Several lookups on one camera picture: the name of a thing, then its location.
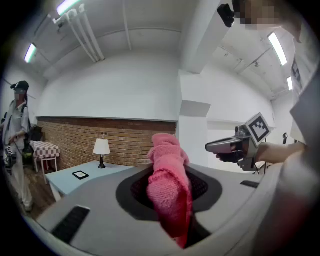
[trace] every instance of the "light blue table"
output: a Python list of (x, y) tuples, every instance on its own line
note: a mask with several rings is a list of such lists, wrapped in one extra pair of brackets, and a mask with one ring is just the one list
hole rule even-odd
[[(88, 181), (133, 168), (131, 166), (104, 163), (105, 168), (99, 169), (99, 163), (99, 161), (87, 162), (78, 166), (71, 167), (69, 169), (46, 174), (45, 176), (50, 183), (50, 187), (55, 200), (59, 201), (61, 199), (59, 192), (61, 192), (63, 195), (68, 195)], [(82, 171), (85, 174), (88, 174), (89, 177), (84, 179), (76, 178), (72, 173), (78, 171)]]

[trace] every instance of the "table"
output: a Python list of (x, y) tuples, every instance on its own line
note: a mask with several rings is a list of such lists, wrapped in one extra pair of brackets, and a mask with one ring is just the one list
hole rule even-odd
[(45, 175), (45, 168), (44, 168), (44, 161), (50, 161), (54, 160), (55, 163), (55, 171), (58, 171), (58, 166), (57, 166), (57, 157), (60, 156), (61, 149), (50, 143), (50, 142), (45, 142), (45, 141), (30, 141), (30, 145), (34, 150), (33, 153), (33, 160), (34, 160), (34, 165), (35, 165), (35, 170), (38, 172), (38, 165), (37, 165), (37, 160), (41, 160), (41, 167), (42, 167), (42, 172), (43, 172), (43, 177), (44, 181), (47, 184), (47, 179)]
[[(99, 169), (99, 163), (99, 161), (87, 162), (68, 169), (60, 170), (58, 172), (46, 174), (45, 176), (49, 181), (54, 199), (56, 201), (61, 199), (59, 192), (61, 192), (63, 195), (68, 195), (88, 181), (133, 168), (131, 166), (104, 163), (105, 168)], [(78, 171), (88, 174), (89, 177), (84, 179), (76, 178), (72, 173)]]

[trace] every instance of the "ceiling light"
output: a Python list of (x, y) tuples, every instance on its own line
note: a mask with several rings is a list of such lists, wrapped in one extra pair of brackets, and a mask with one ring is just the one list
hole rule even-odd
[(35, 45), (32, 43), (32, 44), (30, 44), (30, 46), (29, 46), (29, 49), (28, 49), (28, 51), (26, 52), (26, 55), (25, 55), (25, 57), (24, 57), (24, 61), (26, 62), (26, 63), (29, 63), (30, 61), (31, 61), (31, 58), (33, 57), (33, 55), (35, 54), (35, 52), (36, 52), (36, 47), (35, 47)]
[(272, 33), (271, 35), (269, 35), (268, 38), (269, 38), (271, 44), (273, 45), (273, 48), (275, 49), (276, 54), (278, 54), (278, 57), (279, 57), (280, 62), (281, 62), (281, 65), (283, 66), (283, 65), (287, 64), (286, 55), (284, 53), (284, 50), (282, 49), (282, 46), (281, 46), (276, 34)]
[(292, 77), (291, 76), (287, 78), (287, 82), (288, 82), (288, 86), (289, 86), (289, 91), (291, 91), (292, 88), (293, 88)]
[(61, 16), (64, 14), (66, 10), (68, 10), (71, 6), (73, 6), (76, 2), (79, 2), (80, 0), (65, 0), (62, 4), (60, 4), (56, 11)]

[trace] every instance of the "checkered table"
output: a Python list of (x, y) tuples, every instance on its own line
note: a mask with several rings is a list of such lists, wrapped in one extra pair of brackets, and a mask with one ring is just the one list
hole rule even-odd
[(37, 160), (41, 160), (41, 167), (43, 172), (43, 177), (45, 180), (45, 183), (47, 183), (46, 175), (45, 175), (45, 168), (44, 168), (44, 161), (50, 161), (54, 160), (55, 162), (55, 171), (58, 171), (57, 167), (57, 157), (60, 156), (61, 149), (50, 143), (50, 142), (44, 142), (44, 141), (34, 141), (32, 140), (30, 142), (31, 147), (34, 150), (33, 153), (33, 159), (34, 159), (34, 165), (35, 170), (38, 172), (38, 166), (37, 166)]

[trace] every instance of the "rolled towel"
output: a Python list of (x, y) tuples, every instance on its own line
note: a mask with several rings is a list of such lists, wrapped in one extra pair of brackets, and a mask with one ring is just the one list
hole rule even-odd
[(163, 229), (184, 248), (192, 214), (191, 186), (184, 167), (189, 158), (173, 135), (158, 133), (152, 142), (148, 158), (154, 172), (148, 179), (147, 195)]

